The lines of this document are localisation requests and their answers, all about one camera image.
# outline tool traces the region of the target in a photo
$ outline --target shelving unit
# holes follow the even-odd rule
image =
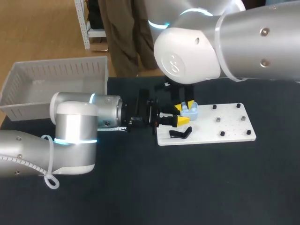
[[[84,0],[75,0],[75,6],[78,16],[78,22],[81,29],[81,34],[84,42],[85,49],[90,49],[89,38],[105,38],[106,33],[104,29],[92,29],[90,22],[85,23],[84,17]]]

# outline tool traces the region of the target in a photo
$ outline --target white plate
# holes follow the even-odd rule
[[[184,145],[184,144],[205,144],[205,143],[228,143],[228,142],[249,142],[256,139],[255,132],[251,125],[243,104],[237,108],[237,103],[216,105],[199,105],[198,118],[182,127],[171,127],[160,125],[157,128],[157,142],[161,146],[166,145]],[[170,116],[169,114],[160,114],[162,116]],[[170,130],[185,132],[188,127],[192,127],[193,132],[187,139],[171,138]]]

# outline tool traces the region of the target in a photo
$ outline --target white cable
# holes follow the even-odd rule
[[[4,161],[10,161],[13,163],[18,163],[21,165],[25,165],[27,167],[30,167],[40,173],[42,173],[44,175],[44,180],[46,185],[51,188],[51,189],[58,189],[58,187],[60,186],[60,182],[58,181],[58,179],[56,179],[53,175],[52,175],[52,166],[53,166],[53,150],[54,150],[54,144],[53,144],[53,140],[50,136],[44,135],[42,136],[42,138],[47,137],[50,143],[50,158],[49,158],[49,166],[48,166],[48,171],[44,170],[43,168],[30,163],[26,160],[23,159],[19,159],[19,158],[15,158],[15,157],[7,157],[7,156],[1,156],[0,155],[0,160],[4,160]]]
[[[127,131],[127,127],[98,128],[98,131]]]
[[[58,179],[56,179],[53,175],[52,175],[52,167],[53,167],[53,158],[54,158],[54,144],[53,144],[53,139],[49,136],[49,135],[43,135],[41,136],[41,138],[48,138],[49,143],[50,143],[50,156],[49,156],[49,165],[48,165],[48,171],[46,172],[46,174],[44,174],[44,180],[46,185],[51,188],[51,189],[58,189],[60,186],[60,182],[58,181]],[[50,183],[49,180],[52,180],[55,185],[52,185]]]

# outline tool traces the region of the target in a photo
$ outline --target black bracket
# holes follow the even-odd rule
[[[187,139],[188,136],[192,133],[192,131],[193,131],[192,127],[189,127],[184,133],[176,130],[170,130],[169,134],[171,138]]]

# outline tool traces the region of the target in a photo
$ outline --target white plastic basket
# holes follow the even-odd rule
[[[49,118],[56,92],[107,94],[107,57],[16,62],[0,93],[0,110],[12,121]]]

